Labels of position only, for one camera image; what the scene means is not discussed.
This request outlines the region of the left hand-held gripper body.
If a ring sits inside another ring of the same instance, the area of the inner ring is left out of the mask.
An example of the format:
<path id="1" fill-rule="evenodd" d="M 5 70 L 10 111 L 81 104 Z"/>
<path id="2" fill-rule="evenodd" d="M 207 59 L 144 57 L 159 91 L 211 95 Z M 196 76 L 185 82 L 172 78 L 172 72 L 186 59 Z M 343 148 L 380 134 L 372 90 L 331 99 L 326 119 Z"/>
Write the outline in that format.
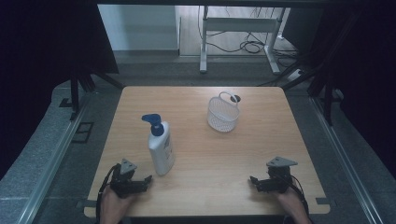
<path id="1" fill-rule="evenodd" d="M 137 186 L 132 181 L 136 168 L 135 164 L 126 159 L 122 159 L 120 163 L 113 167 L 110 188 L 119 198 L 124 199 L 137 192 Z"/>

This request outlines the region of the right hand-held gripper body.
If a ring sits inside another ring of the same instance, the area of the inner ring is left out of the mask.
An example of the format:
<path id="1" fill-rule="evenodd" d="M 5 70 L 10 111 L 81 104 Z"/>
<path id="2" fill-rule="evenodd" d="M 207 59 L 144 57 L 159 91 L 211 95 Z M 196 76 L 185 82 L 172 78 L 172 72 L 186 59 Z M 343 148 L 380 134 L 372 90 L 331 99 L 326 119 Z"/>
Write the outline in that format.
<path id="1" fill-rule="evenodd" d="M 296 161 L 291 161 L 282 157 L 275 157 L 266 163 L 268 167 L 269 179 L 266 180 L 265 191 L 278 191 L 283 193 L 292 184 L 290 167 L 297 165 Z"/>

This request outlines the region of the white pump bottle blue cap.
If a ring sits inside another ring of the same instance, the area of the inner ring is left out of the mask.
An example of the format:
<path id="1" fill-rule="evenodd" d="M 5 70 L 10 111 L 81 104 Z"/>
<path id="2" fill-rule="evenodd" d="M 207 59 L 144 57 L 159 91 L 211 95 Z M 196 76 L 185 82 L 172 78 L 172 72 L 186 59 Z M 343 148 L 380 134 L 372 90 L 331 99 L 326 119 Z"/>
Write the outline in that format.
<path id="1" fill-rule="evenodd" d="M 142 120 L 150 124 L 148 148 L 155 171 L 158 175 L 166 175 L 175 162 L 170 125 L 162 121 L 159 114 L 143 115 Z"/>

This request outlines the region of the white mesh basket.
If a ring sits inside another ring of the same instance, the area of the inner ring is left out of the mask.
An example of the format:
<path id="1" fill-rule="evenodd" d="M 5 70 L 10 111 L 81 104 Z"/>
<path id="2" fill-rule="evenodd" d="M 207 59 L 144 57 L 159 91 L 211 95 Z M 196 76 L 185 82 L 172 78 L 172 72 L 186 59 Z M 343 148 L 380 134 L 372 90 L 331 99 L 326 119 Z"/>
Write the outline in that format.
<path id="1" fill-rule="evenodd" d="M 207 122 L 211 128 L 218 132 L 232 131 L 238 121 L 240 110 L 238 103 L 231 101 L 231 96 L 235 96 L 235 94 L 222 91 L 208 102 Z"/>

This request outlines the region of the person's left hand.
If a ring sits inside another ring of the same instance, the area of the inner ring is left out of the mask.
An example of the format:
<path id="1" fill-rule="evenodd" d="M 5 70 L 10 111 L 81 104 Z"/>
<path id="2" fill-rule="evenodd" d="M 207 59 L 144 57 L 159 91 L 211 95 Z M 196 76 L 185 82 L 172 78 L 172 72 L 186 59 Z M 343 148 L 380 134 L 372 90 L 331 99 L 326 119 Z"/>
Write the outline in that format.
<path id="1" fill-rule="evenodd" d="M 119 217 L 122 219 L 134 199 L 134 195 L 130 195 L 124 199 L 119 198 L 110 187 L 106 187 L 102 195 L 100 218 Z"/>

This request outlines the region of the person's right hand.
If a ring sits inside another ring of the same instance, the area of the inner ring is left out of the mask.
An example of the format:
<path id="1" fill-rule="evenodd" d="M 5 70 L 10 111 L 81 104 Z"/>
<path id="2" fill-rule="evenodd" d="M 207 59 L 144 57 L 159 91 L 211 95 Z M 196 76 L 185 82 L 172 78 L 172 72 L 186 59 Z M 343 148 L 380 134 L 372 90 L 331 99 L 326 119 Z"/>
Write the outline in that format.
<path id="1" fill-rule="evenodd" d="M 284 193 L 279 193 L 276 198 L 288 215 L 294 217 L 305 215 L 304 205 L 294 189 L 288 188 Z"/>

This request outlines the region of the black metal stand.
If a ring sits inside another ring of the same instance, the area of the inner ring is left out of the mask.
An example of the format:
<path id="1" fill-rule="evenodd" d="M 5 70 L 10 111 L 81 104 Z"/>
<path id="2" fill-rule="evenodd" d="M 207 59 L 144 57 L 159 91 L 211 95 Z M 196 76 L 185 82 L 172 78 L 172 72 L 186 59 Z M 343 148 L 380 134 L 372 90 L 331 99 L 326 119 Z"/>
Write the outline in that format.
<path id="1" fill-rule="evenodd" d="M 85 92 L 93 92 L 95 90 L 95 84 L 92 78 L 95 75 L 105 82 L 113 85 L 114 87 L 122 90 L 124 85 L 118 82 L 115 78 L 111 77 L 106 73 L 102 73 L 96 70 L 88 69 L 86 71 L 75 71 L 70 77 L 70 93 L 71 93 L 71 120 L 75 120 L 80 111 L 78 87 L 81 86 Z"/>
<path id="2" fill-rule="evenodd" d="M 282 89 L 287 91 L 313 77 L 307 93 L 309 96 L 316 97 L 322 90 L 325 90 L 323 116 L 329 125 L 332 125 L 331 109 L 334 87 L 332 66 L 335 56 L 346 37 L 345 27 L 346 24 L 343 19 L 323 12 L 318 19 L 313 47 L 309 53 L 304 55 L 304 60 L 310 66 L 310 69 L 300 77 L 282 86 Z"/>

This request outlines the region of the white power strip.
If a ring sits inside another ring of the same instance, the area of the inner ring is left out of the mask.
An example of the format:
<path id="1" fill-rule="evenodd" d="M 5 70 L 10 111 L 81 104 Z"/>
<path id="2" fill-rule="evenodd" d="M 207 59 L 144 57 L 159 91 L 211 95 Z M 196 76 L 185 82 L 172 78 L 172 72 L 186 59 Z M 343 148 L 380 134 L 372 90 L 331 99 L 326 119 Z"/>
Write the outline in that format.
<path id="1" fill-rule="evenodd" d="M 296 78 L 300 77 L 304 72 L 301 69 L 296 69 L 288 76 L 288 81 L 293 81 Z"/>

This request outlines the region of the black curtain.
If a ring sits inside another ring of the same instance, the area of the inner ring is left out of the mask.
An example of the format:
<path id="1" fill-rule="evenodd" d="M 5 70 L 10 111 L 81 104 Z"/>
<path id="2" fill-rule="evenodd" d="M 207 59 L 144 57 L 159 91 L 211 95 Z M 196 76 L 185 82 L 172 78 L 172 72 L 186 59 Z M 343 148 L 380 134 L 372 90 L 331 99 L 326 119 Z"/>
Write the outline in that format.
<path id="1" fill-rule="evenodd" d="M 116 73 L 99 7 L 90 0 L 0 0 L 0 179 L 72 76 Z"/>
<path id="2" fill-rule="evenodd" d="M 396 176 L 396 0 L 328 0 L 295 8 L 289 24 L 304 38 L 323 12 L 344 20 L 346 37 L 332 66 L 346 117 Z"/>

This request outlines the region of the black square floor frame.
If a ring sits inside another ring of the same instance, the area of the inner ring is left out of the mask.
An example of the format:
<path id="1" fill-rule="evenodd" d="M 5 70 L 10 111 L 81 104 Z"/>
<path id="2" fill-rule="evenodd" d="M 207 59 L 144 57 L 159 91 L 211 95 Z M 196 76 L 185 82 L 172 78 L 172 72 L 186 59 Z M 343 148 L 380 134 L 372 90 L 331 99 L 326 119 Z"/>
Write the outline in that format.
<path id="1" fill-rule="evenodd" d="M 91 136 L 93 125 L 93 122 L 81 122 L 72 137 L 72 143 L 86 144 Z"/>

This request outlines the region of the aluminium floor rail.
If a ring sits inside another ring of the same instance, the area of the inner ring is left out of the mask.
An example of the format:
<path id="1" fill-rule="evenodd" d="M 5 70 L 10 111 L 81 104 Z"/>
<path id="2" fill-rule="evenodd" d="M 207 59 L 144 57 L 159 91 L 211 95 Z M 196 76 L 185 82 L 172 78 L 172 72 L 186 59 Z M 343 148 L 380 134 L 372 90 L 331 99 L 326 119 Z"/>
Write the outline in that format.
<path id="1" fill-rule="evenodd" d="M 68 149 L 73 135 L 75 134 L 82 117 L 84 116 L 87 106 L 91 100 L 90 95 L 85 95 L 81 98 L 79 103 L 79 111 L 74 119 L 69 121 L 65 131 L 62 133 L 60 140 L 56 147 L 52 150 L 52 154 L 47 162 L 41 176 L 38 178 L 31 195 L 29 196 L 25 206 L 21 211 L 21 216 L 16 224 L 32 224 L 35 215 L 37 214 L 49 188 L 50 184 L 55 177 L 60 164 L 64 158 L 65 152 Z"/>
<path id="2" fill-rule="evenodd" d="M 380 216 L 367 188 L 363 185 L 333 126 L 325 119 L 323 115 L 324 109 L 320 101 L 312 97 L 309 98 L 309 101 L 315 109 L 318 120 L 332 145 L 334 154 L 344 170 L 346 178 L 361 205 L 364 215 L 367 217 L 370 224 L 384 224 L 383 218 Z"/>

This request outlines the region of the white metal desk frame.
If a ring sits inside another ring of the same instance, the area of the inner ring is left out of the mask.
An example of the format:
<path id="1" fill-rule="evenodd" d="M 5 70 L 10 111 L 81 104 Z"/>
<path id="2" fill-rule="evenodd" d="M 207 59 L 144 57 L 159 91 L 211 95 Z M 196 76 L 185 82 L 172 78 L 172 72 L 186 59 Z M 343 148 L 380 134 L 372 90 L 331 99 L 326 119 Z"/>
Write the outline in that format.
<path id="1" fill-rule="evenodd" d="M 235 33 L 265 33 L 269 35 L 267 42 L 263 46 L 265 56 L 270 64 L 272 72 L 276 75 L 280 69 L 274 55 L 274 45 L 278 38 L 280 27 L 286 12 L 285 7 L 280 7 L 277 16 L 274 18 L 234 18 L 234 17 L 209 17 L 209 6 L 203 7 L 201 46 L 200 46 L 200 66 L 201 73 L 207 71 L 207 42 L 208 32 L 235 32 Z"/>

